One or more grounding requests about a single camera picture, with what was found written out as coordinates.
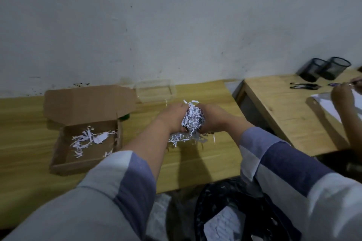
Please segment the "open brown cardboard box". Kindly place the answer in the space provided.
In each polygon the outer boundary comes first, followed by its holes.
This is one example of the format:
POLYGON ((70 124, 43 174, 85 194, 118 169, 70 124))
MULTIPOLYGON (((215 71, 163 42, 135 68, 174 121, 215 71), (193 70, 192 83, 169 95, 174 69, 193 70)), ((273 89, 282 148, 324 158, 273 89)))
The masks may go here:
POLYGON ((46 91, 43 115, 49 130, 57 130, 49 172, 54 175, 85 173, 100 161, 123 148, 123 125, 118 118, 136 108, 133 89, 120 85, 102 85, 46 91), (93 133, 116 130, 104 144, 84 149, 83 157, 75 158, 70 144, 72 137, 81 135, 88 127, 93 133))

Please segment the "person's right forearm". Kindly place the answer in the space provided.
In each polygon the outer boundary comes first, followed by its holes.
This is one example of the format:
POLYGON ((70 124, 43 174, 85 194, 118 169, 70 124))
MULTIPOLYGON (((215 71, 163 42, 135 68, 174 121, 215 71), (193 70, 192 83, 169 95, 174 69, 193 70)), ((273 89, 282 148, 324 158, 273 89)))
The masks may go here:
POLYGON ((306 209, 306 198, 313 186, 327 175, 338 175, 240 117, 232 118, 225 129, 240 147, 242 173, 250 180, 256 179, 263 192, 283 211, 306 209))

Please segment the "another person's forearm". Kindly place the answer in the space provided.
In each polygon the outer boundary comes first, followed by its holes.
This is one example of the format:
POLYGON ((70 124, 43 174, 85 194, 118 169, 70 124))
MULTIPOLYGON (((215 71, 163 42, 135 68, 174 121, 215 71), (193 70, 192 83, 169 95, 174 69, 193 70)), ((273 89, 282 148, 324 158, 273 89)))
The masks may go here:
POLYGON ((362 120, 354 105, 338 105, 336 108, 351 149, 362 159, 362 120))

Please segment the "bundle of shredded white paper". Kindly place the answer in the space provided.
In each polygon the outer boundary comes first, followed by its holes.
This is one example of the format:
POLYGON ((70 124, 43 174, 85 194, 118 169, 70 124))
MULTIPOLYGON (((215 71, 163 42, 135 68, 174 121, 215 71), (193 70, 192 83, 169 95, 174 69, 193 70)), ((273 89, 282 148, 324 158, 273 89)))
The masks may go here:
POLYGON ((171 143, 174 148, 176 148, 177 144, 181 142, 206 143, 208 141, 207 136, 209 134, 200 134, 198 132, 200 113, 196 104, 199 104, 199 101, 192 100, 190 102, 187 102, 186 100, 183 100, 183 102, 189 105, 189 110, 184 118, 184 123, 188 128, 188 132, 171 134, 167 143, 171 143))

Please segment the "black bin bag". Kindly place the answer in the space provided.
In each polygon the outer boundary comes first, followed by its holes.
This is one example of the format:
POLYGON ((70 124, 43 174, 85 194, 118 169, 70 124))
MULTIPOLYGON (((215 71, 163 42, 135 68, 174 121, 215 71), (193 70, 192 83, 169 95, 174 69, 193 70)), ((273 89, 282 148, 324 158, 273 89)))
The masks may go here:
POLYGON ((246 215, 242 241, 300 241, 301 235, 258 186, 254 190, 240 176, 206 184, 194 211, 196 241, 207 241, 204 225, 226 206, 233 206, 246 215))

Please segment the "white paper in bin bag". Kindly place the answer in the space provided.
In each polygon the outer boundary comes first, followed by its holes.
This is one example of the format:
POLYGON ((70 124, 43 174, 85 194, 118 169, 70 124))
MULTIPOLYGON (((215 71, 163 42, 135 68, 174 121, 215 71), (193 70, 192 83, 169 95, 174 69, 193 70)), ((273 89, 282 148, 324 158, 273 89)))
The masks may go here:
POLYGON ((207 241, 242 241, 246 215, 229 205, 204 225, 207 241))

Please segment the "person's left forearm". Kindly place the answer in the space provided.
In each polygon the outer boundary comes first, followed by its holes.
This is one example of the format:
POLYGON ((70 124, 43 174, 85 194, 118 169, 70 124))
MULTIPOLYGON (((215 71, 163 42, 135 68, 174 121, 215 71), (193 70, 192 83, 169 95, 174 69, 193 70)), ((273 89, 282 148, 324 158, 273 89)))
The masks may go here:
POLYGON ((169 137, 182 129, 181 120, 157 117, 125 150, 90 170, 78 188, 97 191, 119 205, 151 205, 169 137))

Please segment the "shredded paper strips in box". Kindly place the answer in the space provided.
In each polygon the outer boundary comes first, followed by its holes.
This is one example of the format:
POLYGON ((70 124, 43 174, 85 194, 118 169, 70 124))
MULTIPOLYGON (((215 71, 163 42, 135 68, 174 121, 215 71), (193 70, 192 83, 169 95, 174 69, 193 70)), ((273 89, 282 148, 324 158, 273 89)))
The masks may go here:
POLYGON ((73 136, 72 143, 70 147, 73 148, 75 158, 83 157, 84 149, 92 145, 100 145, 104 144, 107 139, 109 139, 112 135, 115 138, 115 142, 117 142, 117 138, 115 135, 117 134, 116 130, 109 130, 100 133, 93 133, 94 128, 88 126, 81 135, 73 136))

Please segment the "person's right hand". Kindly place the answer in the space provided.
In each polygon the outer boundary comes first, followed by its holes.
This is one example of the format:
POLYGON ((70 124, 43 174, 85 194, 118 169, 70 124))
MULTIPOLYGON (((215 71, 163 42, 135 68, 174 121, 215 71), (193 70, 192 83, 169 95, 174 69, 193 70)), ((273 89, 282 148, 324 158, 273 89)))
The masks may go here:
POLYGON ((199 127, 199 132, 204 133, 243 133, 243 119, 241 117, 230 114, 221 107, 214 104, 197 104, 204 115, 204 122, 199 127))

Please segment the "clear plastic container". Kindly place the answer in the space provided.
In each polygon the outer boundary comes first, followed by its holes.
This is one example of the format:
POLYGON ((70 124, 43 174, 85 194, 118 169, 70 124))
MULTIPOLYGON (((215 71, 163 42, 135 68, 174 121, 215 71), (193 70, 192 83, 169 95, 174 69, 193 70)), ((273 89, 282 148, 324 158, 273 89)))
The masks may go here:
POLYGON ((141 103, 170 101, 177 96, 177 89, 171 79, 144 80, 136 83, 134 89, 141 103))

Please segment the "white paper sheet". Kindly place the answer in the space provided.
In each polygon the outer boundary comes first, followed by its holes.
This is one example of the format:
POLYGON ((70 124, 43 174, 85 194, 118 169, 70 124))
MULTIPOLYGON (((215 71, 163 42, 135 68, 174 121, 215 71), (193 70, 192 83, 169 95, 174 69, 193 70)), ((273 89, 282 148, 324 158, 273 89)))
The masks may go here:
MULTIPOLYGON (((352 89, 352 93, 355 99, 355 108, 358 113, 359 118, 362 120, 362 95, 352 89)), ((319 93, 311 95, 319 104, 320 106, 326 110, 331 116, 333 116, 338 122, 341 123, 340 116, 336 111, 330 93, 319 93)))

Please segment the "person's left hand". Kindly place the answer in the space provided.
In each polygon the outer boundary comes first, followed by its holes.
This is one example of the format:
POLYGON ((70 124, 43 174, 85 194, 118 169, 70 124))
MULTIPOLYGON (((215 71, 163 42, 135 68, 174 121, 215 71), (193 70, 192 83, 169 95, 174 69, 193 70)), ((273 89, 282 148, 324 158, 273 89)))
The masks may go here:
POLYGON ((179 132, 179 110, 182 102, 175 102, 169 104, 163 111, 161 111, 157 118, 162 120, 167 125, 170 134, 179 132))

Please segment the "clear plastic bag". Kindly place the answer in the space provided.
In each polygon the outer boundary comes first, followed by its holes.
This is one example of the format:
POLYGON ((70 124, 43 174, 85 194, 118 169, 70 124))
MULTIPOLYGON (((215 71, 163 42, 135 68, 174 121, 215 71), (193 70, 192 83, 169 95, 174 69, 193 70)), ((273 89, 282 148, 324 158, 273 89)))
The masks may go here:
POLYGON ((144 241, 181 241, 183 237, 177 193, 157 194, 147 221, 144 241))

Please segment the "black mesh pen holder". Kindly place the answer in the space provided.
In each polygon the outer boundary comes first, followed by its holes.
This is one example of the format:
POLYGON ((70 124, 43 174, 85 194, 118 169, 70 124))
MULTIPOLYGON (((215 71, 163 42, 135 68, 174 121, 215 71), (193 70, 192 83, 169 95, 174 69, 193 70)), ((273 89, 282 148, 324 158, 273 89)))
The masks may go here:
POLYGON ((351 62, 348 60, 333 56, 322 66, 319 75, 326 80, 335 80, 350 66, 351 62))
POLYGON ((304 81, 315 83, 320 77, 320 70, 326 63, 326 60, 312 58, 307 63, 305 63, 296 74, 304 81))

